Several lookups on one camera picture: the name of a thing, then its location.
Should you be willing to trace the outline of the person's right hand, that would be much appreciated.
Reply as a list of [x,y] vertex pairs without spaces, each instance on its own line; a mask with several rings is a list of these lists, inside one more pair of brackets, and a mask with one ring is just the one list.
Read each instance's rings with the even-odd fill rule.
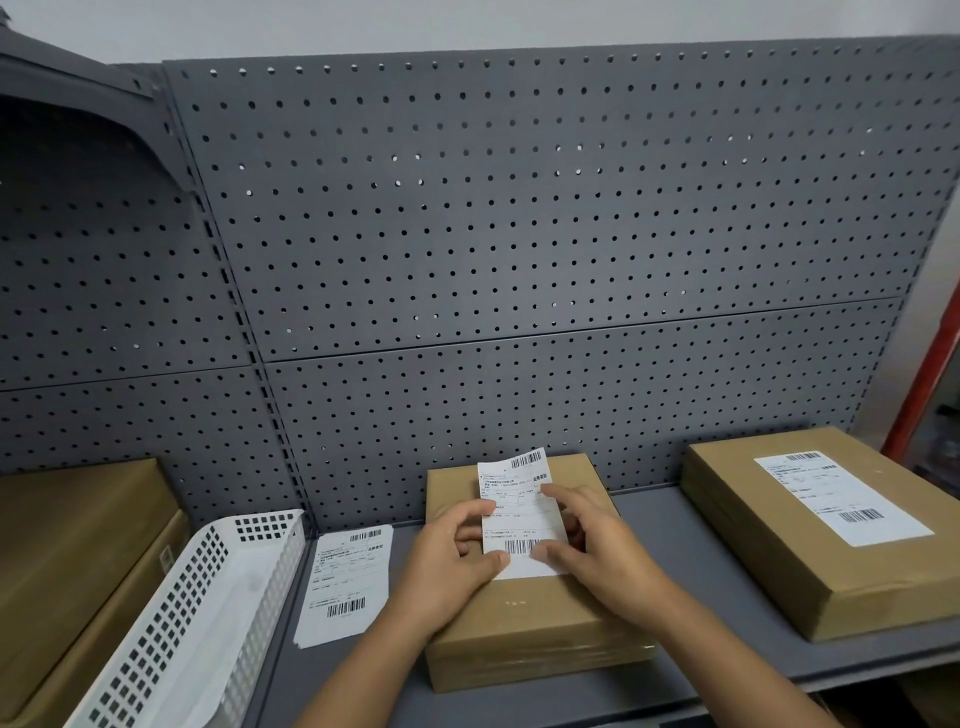
[[669,579],[621,516],[605,505],[597,491],[544,484],[542,493],[556,500],[566,542],[580,551],[576,580],[612,613],[650,632],[668,597]]

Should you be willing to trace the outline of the person's left hand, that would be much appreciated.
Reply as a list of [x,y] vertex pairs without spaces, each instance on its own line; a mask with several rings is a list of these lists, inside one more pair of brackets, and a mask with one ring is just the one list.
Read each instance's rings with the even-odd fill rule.
[[482,520],[497,504],[476,498],[445,507],[426,523],[409,553],[391,602],[414,632],[426,639],[441,631],[481,587],[464,583],[464,557],[483,536]]

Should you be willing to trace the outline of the white shipping label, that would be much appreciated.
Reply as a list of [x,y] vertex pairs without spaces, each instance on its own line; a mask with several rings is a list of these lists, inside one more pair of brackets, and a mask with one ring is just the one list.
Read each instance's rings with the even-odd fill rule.
[[390,525],[318,537],[294,633],[307,650],[365,632],[389,599]]
[[496,504],[482,520],[483,552],[510,555],[510,564],[496,579],[563,575],[563,569],[531,557],[542,541],[568,539],[556,499],[542,492],[542,486],[552,481],[546,451],[539,447],[498,462],[478,463],[477,475],[481,499]]

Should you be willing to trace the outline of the person's right forearm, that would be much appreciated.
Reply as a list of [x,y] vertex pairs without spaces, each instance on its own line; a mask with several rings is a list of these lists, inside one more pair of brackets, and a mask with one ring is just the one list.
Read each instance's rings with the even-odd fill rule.
[[842,728],[681,588],[669,588],[651,633],[718,728]]

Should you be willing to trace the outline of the person's left forearm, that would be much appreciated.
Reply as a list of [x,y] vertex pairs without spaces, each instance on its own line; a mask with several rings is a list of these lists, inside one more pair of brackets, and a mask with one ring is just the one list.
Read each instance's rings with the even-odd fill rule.
[[293,728],[386,728],[415,662],[457,609],[391,599]]

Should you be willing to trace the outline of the small brown cardboard box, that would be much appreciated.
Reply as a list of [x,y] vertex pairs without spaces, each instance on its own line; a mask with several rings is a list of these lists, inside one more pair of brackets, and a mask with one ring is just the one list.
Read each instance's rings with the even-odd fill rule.
[[[618,512],[590,458],[548,456],[552,483],[583,486]],[[479,494],[477,465],[430,469],[426,517]],[[507,685],[651,660],[654,639],[614,615],[568,574],[481,587],[425,650],[434,694]]]

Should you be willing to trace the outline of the grey pegboard panel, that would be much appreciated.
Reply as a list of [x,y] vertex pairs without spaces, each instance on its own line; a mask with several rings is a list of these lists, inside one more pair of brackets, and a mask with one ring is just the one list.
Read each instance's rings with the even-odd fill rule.
[[165,61],[260,356],[906,295],[960,35]]
[[131,131],[0,96],[0,391],[248,363],[228,288]]
[[321,531],[420,521],[429,470],[543,447],[610,491],[677,481],[689,444],[848,430],[903,302],[549,333],[272,363]]
[[0,475],[145,458],[194,528],[303,506],[252,366],[0,392]]

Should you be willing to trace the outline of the grey metal shelf board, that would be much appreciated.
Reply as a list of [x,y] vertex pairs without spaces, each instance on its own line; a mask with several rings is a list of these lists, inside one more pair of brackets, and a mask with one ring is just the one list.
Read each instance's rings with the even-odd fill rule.
[[434,694],[427,639],[478,603],[507,556],[477,554],[488,501],[442,508],[395,533],[390,597],[358,637],[300,649],[280,643],[256,728],[589,728],[708,712],[720,726],[832,726],[807,693],[960,660],[960,617],[814,644],[772,606],[677,488],[620,495],[602,515],[585,489],[558,496],[586,532],[548,543],[588,593],[652,631],[653,661],[513,685]]

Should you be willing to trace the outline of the large labelled cardboard box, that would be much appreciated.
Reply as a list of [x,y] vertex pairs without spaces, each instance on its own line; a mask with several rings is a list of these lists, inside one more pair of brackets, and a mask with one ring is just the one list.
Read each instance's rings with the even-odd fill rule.
[[680,488],[810,642],[960,617],[960,500],[836,427],[690,444]]

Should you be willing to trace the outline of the white perforated plastic basket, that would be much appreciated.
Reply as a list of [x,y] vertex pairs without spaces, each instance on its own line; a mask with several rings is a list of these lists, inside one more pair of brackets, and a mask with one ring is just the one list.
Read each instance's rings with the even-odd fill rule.
[[302,509],[199,528],[64,728],[241,728],[305,547]]

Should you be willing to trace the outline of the plain brown cardboard box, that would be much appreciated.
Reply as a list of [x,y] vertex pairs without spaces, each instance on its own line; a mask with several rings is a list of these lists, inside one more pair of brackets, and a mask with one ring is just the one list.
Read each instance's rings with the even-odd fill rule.
[[18,715],[0,718],[0,728],[63,728],[190,538],[188,516],[175,512]]
[[154,458],[0,476],[0,719],[20,713],[178,511]]

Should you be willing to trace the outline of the grey slotted upright post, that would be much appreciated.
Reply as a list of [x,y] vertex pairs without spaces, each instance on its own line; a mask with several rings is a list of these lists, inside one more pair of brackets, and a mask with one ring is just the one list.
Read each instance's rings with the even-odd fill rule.
[[156,65],[155,71],[155,78],[160,83],[161,89],[165,94],[167,108],[172,119],[172,124],[174,124],[175,127],[174,136],[182,148],[187,173],[194,184],[197,204],[200,207],[203,223],[207,228],[212,252],[219,261],[226,291],[238,320],[238,327],[244,340],[246,358],[248,359],[248,364],[251,369],[251,376],[256,381],[263,406],[266,409],[266,417],[269,421],[268,432],[270,432],[270,437],[276,444],[280,454],[280,461],[283,464],[282,468],[284,473],[282,478],[285,482],[285,489],[289,492],[289,501],[295,507],[303,510],[305,534],[308,538],[313,538],[317,535],[317,519],[309,502],[299,466],[292,453],[290,438],[269,380],[267,367],[261,356],[256,334],[234,274],[234,268],[230,261],[227,245],[224,242],[218,221],[214,214],[210,194],[204,184],[201,165],[197,161],[189,133],[186,130],[183,112],[176,98],[174,80],[164,61]]

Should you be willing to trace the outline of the red metal post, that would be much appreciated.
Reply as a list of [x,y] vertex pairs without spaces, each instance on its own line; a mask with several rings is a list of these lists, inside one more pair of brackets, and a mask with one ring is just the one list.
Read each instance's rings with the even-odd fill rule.
[[942,312],[939,327],[882,445],[881,453],[901,462],[918,431],[945,371],[960,346],[960,278]]

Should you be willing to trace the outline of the grey metal shelf bracket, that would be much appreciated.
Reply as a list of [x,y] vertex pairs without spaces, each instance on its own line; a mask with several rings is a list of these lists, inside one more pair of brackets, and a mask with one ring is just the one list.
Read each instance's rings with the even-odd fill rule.
[[146,145],[180,189],[196,189],[170,99],[156,80],[14,30],[2,5],[0,96],[118,124]]

